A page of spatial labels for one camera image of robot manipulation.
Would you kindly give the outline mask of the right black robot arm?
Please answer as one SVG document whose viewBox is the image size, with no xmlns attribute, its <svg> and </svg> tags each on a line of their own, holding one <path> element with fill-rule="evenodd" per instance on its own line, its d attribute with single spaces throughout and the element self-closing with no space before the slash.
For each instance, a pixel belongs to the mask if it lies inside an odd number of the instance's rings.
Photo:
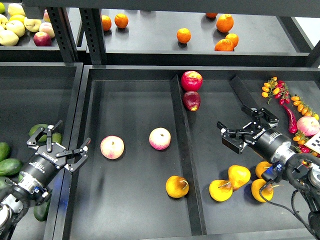
<svg viewBox="0 0 320 240">
<path fill-rule="evenodd" d="M 271 164 L 261 177 L 264 183 L 258 187 L 257 195 L 267 203 L 267 192 L 276 183 L 288 181 L 295 190 L 291 195 L 294 200 L 300 193 L 309 207 L 308 222 L 305 222 L 291 203 L 292 213 L 314 236 L 320 238 L 320 181 L 316 167 L 320 165 L 318 157 L 311 153 L 295 153 L 291 149 L 291 140 L 276 130 L 279 119 L 265 108 L 256 109 L 242 106 L 242 111 L 251 117 L 251 122 L 241 129 L 230 129 L 217 122 L 222 143 L 237 154 L 247 146 L 261 158 Z"/>
</svg>

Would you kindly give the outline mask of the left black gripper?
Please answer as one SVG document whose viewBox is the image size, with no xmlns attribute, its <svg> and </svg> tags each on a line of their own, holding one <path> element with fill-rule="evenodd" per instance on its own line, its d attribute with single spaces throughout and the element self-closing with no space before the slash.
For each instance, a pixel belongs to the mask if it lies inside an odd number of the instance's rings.
<svg viewBox="0 0 320 240">
<path fill-rule="evenodd" d="M 54 179 L 59 169 L 65 168 L 73 174 L 86 163 L 88 158 L 88 146 L 91 143 L 89 137 L 77 149 L 66 150 L 60 145 L 63 135 L 57 130 L 60 129 L 62 123 L 62 120 L 55 125 L 40 123 L 34 125 L 29 131 L 29 139 L 26 144 L 30 148 L 37 149 L 37 152 L 22 167 L 21 175 L 31 176 L 42 187 L 46 187 Z M 45 145 L 39 147 L 39 143 L 45 143 Z M 80 158 L 77 162 L 68 163 L 69 159 L 75 157 Z"/>
</svg>

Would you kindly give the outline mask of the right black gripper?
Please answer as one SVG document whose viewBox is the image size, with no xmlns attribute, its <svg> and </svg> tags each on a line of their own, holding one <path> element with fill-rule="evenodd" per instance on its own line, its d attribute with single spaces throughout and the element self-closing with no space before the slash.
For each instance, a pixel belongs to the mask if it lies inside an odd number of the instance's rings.
<svg viewBox="0 0 320 240">
<path fill-rule="evenodd" d="M 274 129 L 278 126 L 278 117 L 264 107 L 257 109 L 243 105 L 241 110 L 251 117 L 243 129 L 230 129 L 220 121 L 216 123 L 222 143 L 237 154 L 250 147 L 269 163 L 287 162 L 292 156 L 292 141 Z"/>
</svg>

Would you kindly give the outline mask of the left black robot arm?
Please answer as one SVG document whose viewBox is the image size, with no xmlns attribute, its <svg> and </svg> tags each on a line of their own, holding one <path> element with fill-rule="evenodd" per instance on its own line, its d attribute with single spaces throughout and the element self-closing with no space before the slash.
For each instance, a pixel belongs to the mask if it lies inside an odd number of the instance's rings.
<svg viewBox="0 0 320 240">
<path fill-rule="evenodd" d="M 34 149 L 27 164 L 22 167 L 22 179 L 12 182 L 0 195 L 0 238 L 10 240 L 16 225 L 27 214 L 29 208 L 40 206 L 51 198 L 49 183 L 62 169 L 71 174 L 77 171 L 88 158 L 87 138 L 77 149 L 66 149 L 63 145 L 53 142 L 52 136 L 56 128 L 62 124 L 46 128 L 40 126 L 30 136 L 26 144 Z"/>
</svg>

